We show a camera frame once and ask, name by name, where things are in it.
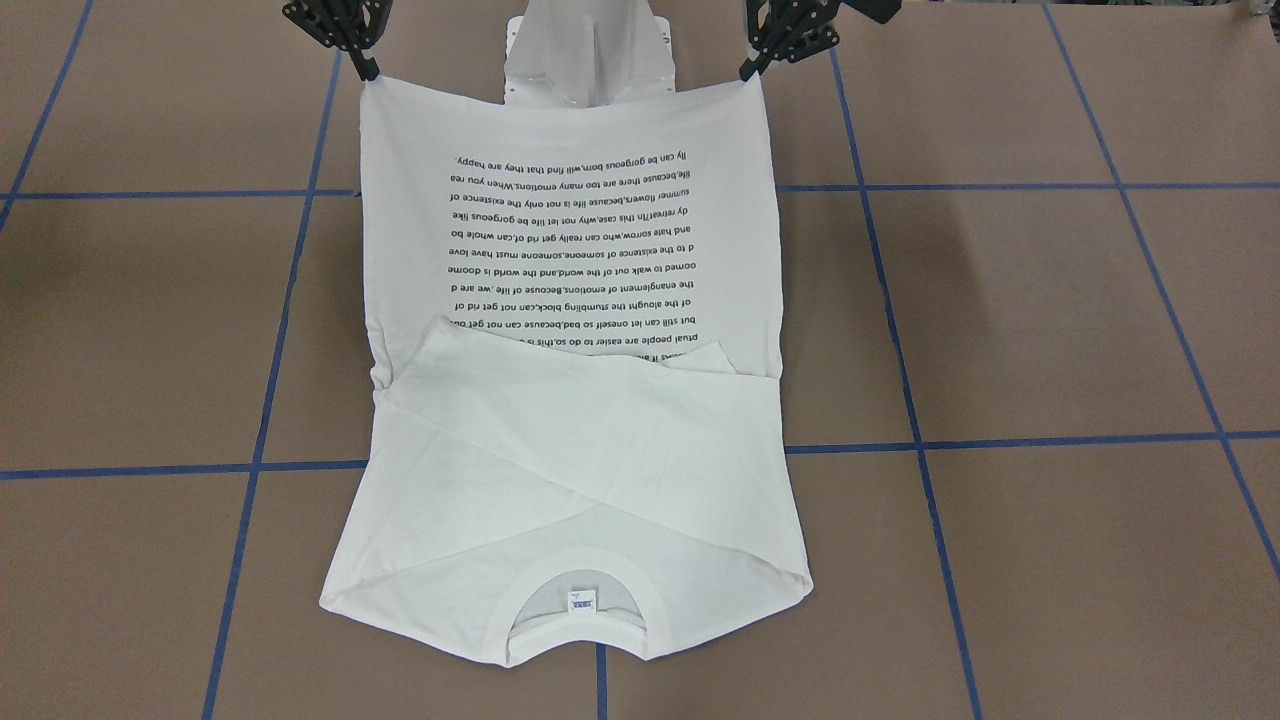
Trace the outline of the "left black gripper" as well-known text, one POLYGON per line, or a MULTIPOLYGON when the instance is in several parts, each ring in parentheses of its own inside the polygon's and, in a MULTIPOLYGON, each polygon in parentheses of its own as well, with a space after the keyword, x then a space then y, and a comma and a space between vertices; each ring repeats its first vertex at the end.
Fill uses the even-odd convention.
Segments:
POLYGON ((786 51, 823 51, 840 36, 832 26, 841 1, 745 1, 745 27, 754 54, 739 68, 742 82, 759 76, 786 51))

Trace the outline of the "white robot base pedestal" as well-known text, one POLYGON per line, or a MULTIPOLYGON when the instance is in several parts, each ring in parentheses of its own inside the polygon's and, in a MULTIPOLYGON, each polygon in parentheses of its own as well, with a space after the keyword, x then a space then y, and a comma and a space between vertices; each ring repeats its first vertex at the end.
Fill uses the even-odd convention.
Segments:
POLYGON ((509 106, 598 108, 676 91, 669 23, 648 1, 531 1, 506 35, 509 106))

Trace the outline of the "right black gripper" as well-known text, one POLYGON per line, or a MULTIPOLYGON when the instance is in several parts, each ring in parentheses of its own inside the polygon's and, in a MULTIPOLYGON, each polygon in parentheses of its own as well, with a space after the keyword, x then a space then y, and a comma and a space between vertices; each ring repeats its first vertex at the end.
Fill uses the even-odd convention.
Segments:
POLYGON ((346 49, 362 82, 375 81, 380 68, 372 47, 385 32, 394 3, 385 1, 288 1, 284 18, 324 47, 346 49))

